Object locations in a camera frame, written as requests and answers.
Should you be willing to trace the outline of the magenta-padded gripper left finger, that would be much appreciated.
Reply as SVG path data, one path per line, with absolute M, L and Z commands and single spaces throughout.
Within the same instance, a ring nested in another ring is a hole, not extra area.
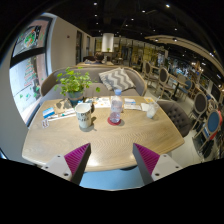
M 90 154 L 91 144 L 87 143 L 66 155 L 54 156 L 42 169 L 79 185 Z

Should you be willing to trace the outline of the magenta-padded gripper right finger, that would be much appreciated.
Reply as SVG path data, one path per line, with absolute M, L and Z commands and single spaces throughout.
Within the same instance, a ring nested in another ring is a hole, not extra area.
M 145 185 L 182 169 L 168 154 L 159 155 L 137 143 L 133 144 L 133 155 Z

